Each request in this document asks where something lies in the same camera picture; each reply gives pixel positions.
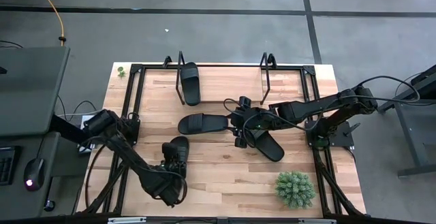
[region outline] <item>slide sandal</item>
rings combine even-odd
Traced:
[[[178,132],[184,135],[223,131],[228,119],[223,115],[191,114],[178,122]]]
[[[195,63],[186,63],[180,71],[183,95],[189,106],[195,106],[200,102],[200,76]]]
[[[285,156],[283,148],[267,131],[251,131],[255,139],[255,147],[273,162],[280,161]]]

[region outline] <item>small plant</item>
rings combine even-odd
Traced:
[[[125,71],[124,71],[123,67],[118,67],[117,71],[118,71],[118,77],[120,77],[120,78],[125,77]]]
[[[312,207],[315,197],[313,184],[309,177],[301,172],[280,173],[276,180],[276,193],[289,208]]]

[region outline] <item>black desk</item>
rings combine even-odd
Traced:
[[[46,200],[53,200],[51,188],[57,187],[56,183],[50,186],[52,179],[84,177],[89,157],[80,159],[75,143],[87,137],[53,115],[68,56],[68,47],[0,49],[0,67],[5,69],[0,74],[0,146],[21,146],[22,151],[13,183],[0,186],[0,220],[52,214],[43,212]],[[36,157],[43,135],[40,157],[45,160],[44,184],[40,190],[29,192],[24,187],[23,171]],[[72,205],[59,214],[69,214],[71,209]]]
[[[0,139],[0,146],[21,146],[21,155],[14,172],[11,185],[0,186],[0,220],[39,217],[50,189],[53,161],[59,144],[60,135],[50,132],[44,138],[39,157],[44,162],[44,184],[38,191],[25,189],[23,181],[26,164],[36,157],[42,135],[26,136],[19,139]]]
[[[436,93],[436,74],[431,74],[424,80],[414,85],[420,93],[419,103],[435,103],[436,100],[424,100],[426,97],[434,97]],[[412,99],[414,91],[407,89],[394,99]],[[409,146],[414,167],[399,170],[398,177],[411,176],[436,172],[436,163],[431,163],[426,153],[426,146],[436,145],[436,104],[431,106],[409,106],[397,102],[388,101],[378,108],[378,112],[384,114],[390,108],[395,108],[400,120],[406,142]]]

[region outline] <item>wooden table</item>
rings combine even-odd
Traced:
[[[114,63],[109,79],[104,108],[121,114],[128,77],[118,77],[118,67],[129,70],[131,63]],[[242,76],[246,80],[254,80],[258,71],[246,71],[248,67],[229,72],[228,68],[215,68],[215,80],[211,87],[223,86],[229,97],[238,99],[240,95],[250,96],[259,93],[250,89],[252,81],[239,83]],[[315,65],[317,83],[320,95],[327,96],[337,93],[336,80],[331,65]],[[229,81],[238,84],[230,86]],[[132,93],[131,107],[136,96],[135,81]],[[178,122],[189,114],[203,112],[205,114],[227,115],[222,101],[226,93],[218,88],[211,88],[208,100],[218,99],[218,102],[205,102],[197,106],[183,106],[175,91],[175,70],[147,70],[144,90],[140,104],[140,135],[135,150],[151,165],[158,164],[162,159],[161,144],[169,142],[180,135],[177,131]],[[300,75],[297,71],[271,71],[271,90],[266,98],[267,108],[270,103],[281,101],[303,101]],[[309,175],[318,191],[315,177],[315,166],[311,149],[307,146],[305,133],[298,129],[271,131],[271,135],[285,150],[284,158],[273,163],[254,148],[236,148],[234,136],[229,131],[187,135],[190,142],[187,169],[187,184],[189,187],[185,201],[174,208],[167,207],[162,201],[153,200],[145,193],[134,172],[129,173],[127,181],[123,215],[134,216],[184,216],[184,217],[321,217],[319,195],[313,199],[313,207],[290,210],[284,206],[275,195],[275,179],[279,172],[301,171]],[[331,148],[334,170],[337,182],[352,203],[364,212],[364,202],[353,158],[342,148]],[[91,174],[89,193],[94,199],[108,179],[112,152],[106,148],[100,155]],[[326,187],[329,207],[333,211],[330,187]],[[84,191],[80,196],[78,211],[84,209]]]

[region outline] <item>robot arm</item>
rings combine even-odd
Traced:
[[[269,110],[251,108],[251,100],[240,97],[240,107],[236,109],[235,114],[230,115],[230,118],[236,128],[243,128],[245,125],[245,129],[268,131],[290,129],[310,116],[337,110],[327,118],[320,118],[314,128],[310,129],[316,131],[319,136],[325,137],[352,116],[371,114],[376,111],[377,102],[367,97],[372,97],[371,91],[363,86],[356,86],[313,101],[270,104]]]
[[[133,128],[139,125],[139,122],[138,116],[135,114],[132,119],[125,119],[119,118],[112,111],[102,110],[84,123],[84,132],[90,137],[99,136],[104,145],[123,160],[119,168],[131,168],[139,176],[144,191],[152,198],[161,199],[167,206],[181,203],[182,200],[179,200],[178,197],[182,187],[184,187],[183,195],[186,194],[186,167],[181,167],[178,154],[186,154],[186,148],[165,143],[162,145],[165,161],[162,161],[160,165],[147,164],[132,148],[132,138],[134,138],[135,133]],[[101,204],[101,198],[104,197],[97,198],[98,204]]]

